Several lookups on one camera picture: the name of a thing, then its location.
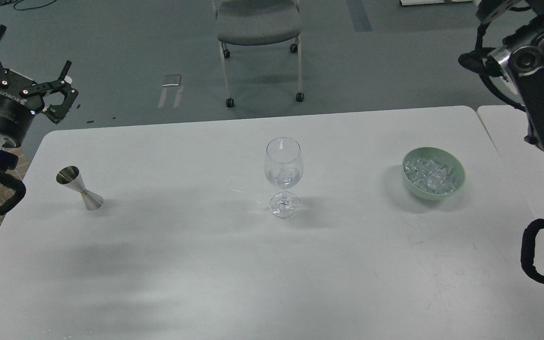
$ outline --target chair leg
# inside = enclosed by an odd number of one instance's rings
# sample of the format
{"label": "chair leg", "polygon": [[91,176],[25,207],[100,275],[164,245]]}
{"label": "chair leg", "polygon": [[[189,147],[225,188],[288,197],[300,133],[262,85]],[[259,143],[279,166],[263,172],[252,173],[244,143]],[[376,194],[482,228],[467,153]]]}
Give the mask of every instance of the chair leg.
{"label": "chair leg", "polygon": [[295,38],[295,41],[297,43],[297,95],[295,96],[295,100],[298,102],[304,101],[304,89],[302,87],[302,38],[300,36],[297,36]]}
{"label": "chair leg", "polygon": [[226,95],[228,96],[226,99],[226,107],[231,108],[234,107],[234,99],[232,99],[232,96],[230,95],[230,85],[228,83],[228,73],[226,71],[226,58],[224,58],[224,43],[220,41],[220,58],[222,60],[222,71],[224,72],[224,83],[226,84]]}
{"label": "chair leg", "polygon": [[222,51],[224,52],[224,58],[230,58],[230,51],[228,50],[228,46],[225,42],[222,43]]}

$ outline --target white table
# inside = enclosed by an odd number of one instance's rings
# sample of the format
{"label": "white table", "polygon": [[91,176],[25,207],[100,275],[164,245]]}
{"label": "white table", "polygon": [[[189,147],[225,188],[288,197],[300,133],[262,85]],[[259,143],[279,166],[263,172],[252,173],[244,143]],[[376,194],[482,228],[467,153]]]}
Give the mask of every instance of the white table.
{"label": "white table", "polygon": [[531,213],[544,218],[544,153],[524,142],[526,113],[507,105],[481,106],[477,113]]}
{"label": "white table", "polygon": [[[279,136],[304,155],[289,220],[267,211]],[[462,161],[463,191],[406,190],[420,146]],[[99,210],[56,183],[69,165]],[[0,230],[0,339],[544,339],[507,177],[463,106],[54,132]]]}

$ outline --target jigger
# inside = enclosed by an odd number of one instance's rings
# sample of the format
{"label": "jigger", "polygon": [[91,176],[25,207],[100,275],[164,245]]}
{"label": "jigger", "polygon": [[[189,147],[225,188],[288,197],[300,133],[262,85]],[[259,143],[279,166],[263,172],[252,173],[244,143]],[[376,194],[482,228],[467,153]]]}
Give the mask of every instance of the jigger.
{"label": "jigger", "polygon": [[85,189],[85,184],[79,173],[79,168],[76,166],[67,166],[60,170],[56,176],[56,181],[61,185],[80,193],[81,197],[84,199],[85,207],[88,210],[96,210],[104,203],[104,198],[102,198],[102,196],[96,195]]}

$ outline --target black cable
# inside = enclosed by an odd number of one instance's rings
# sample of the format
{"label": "black cable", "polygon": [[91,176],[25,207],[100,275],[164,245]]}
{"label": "black cable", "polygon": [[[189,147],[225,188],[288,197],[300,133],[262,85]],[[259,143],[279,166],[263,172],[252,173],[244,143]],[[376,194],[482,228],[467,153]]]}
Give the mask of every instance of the black cable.
{"label": "black cable", "polygon": [[528,10],[531,10],[532,7],[526,6],[526,7],[511,7],[509,10],[514,12],[525,12]]}
{"label": "black cable", "polygon": [[520,262],[524,273],[531,279],[544,284],[544,275],[538,273],[535,267],[536,237],[540,230],[544,230],[544,220],[539,218],[527,226],[522,235],[522,251]]}
{"label": "black cable", "polygon": [[[488,24],[481,24],[477,28],[477,37],[476,37],[476,50],[481,50],[484,43],[484,35],[486,35],[486,29],[488,29],[488,26],[490,26],[490,23]],[[512,106],[513,108],[516,108],[520,111],[526,112],[525,106],[522,104],[514,101],[513,99],[507,97],[497,86],[490,80],[490,77],[487,75],[480,75],[480,79],[482,80],[482,84],[486,86],[486,88],[490,91],[490,93],[494,94],[495,97],[500,99],[503,103]]]}
{"label": "black cable", "polygon": [[0,172],[0,184],[4,187],[9,187],[14,191],[14,194],[6,202],[0,206],[0,216],[6,215],[11,209],[13,209],[26,194],[26,187],[21,180],[16,177]]}
{"label": "black cable", "polygon": [[18,0],[17,2],[14,2],[14,9],[17,10],[17,11],[28,11],[29,9],[42,9],[43,7],[46,7],[46,6],[49,6],[51,4],[53,4],[54,2],[57,2],[58,0],[52,0],[52,2],[49,2],[45,5],[41,5],[41,6],[37,6],[37,7],[29,7],[29,8],[16,8],[16,5],[17,4],[20,4],[21,2],[23,2],[24,0]]}

